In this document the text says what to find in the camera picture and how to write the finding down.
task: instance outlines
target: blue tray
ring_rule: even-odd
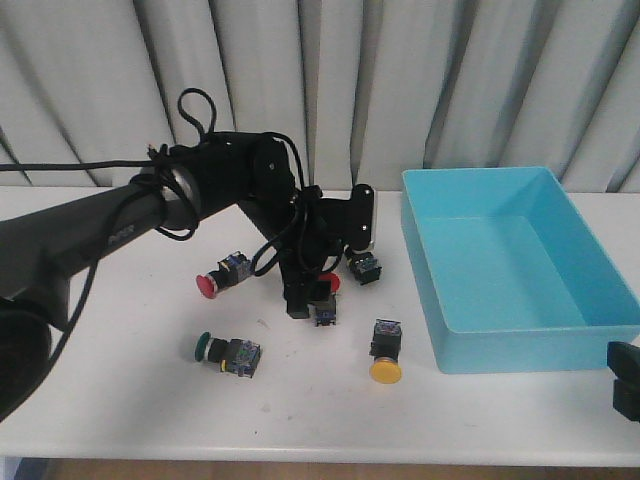
[[[404,172],[402,228],[445,373],[606,367],[640,305],[544,167]]]

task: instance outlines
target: yellow push button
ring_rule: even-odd
[[[396,383],[402,378],[402,369],[391,358],[380,357],[369,368],[369,374],[376,382]]]

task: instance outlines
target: floor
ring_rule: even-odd
[[[52,460],[44,480],[637,480],[640,468]]]

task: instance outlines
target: black object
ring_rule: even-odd
[[[195,350],[197,362],[206,358],[208,362],[219,363],[221,372],[239,377],[253,377],[261,357],[262,349],[257,343],[239,338],[230,341],[211,338],[209,332],[200,336]]]
[[[49,458],[23,458],[20,460],[18,470],[13,480],[36,480],[46,478],[51,459]]]
[[[198,275],[196,283],[207,298],[215,298],[218,292],[233,287],[251,276],[251,261],[240,252],[232,253],[218,262],[218,269],[206,275]]]
[[[315,307],[314,317],[316,320],[316,327],[329,326],[336,324],[336,294],[330,293],[324,300],[317,300],[312,302]]]
[[[400,322],[377,319],[373,327],[373,339],[369,355],[378,358],[390,358],[398,361],[402,343],[402,328]]]
[[[211,106],[206,131],[182,106],[189,93],[204,96]],[[252,271],[259,276],[279,265],[287,313],[294,318],[309,317],[318,277],[335,268],[344,248],[361,254],[371,247],[375,194],[370,186],[356,185],[349,200],[322,198],[318,186],[304,184],[299,154],[288,137],[214,132],[215,105],[198,89],[185,90],[178,107],[198,130],[199,143],[150,148],[150,161],[0,165],[0,172],[145,167],[127,186],[0,222],[0,421],[55,364],[80,317],[99,260],[148,230],[186,240],[201,220],[237,204],[268,240],[252,259]],[[181,230],[187,233],[173,233]],[[269,248],[276,254],[258,268]],[[323,270],[329,257],[336,260]],[[70,278],[86,268],[87,280],[69,317]],[[62,332],[53,353],[50,328]]]
[[[345,252],[349,270],[360,285],[375,282],[380,278],[382,267],[378,264],[378,259],[371,252],[355,253],[350,247]]]
[[[640,348],[609,342],[607,365],[618,377],[613,383],[613,408],[632,421],[640,421]]]

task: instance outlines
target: white curtain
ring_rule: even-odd
[[[0,163],[193,144],[176,100],[194,86],[219,130],[289,135],[325,189],[546,165],[569,191],[640,192],[639,15],[640,0],[0,0]]]

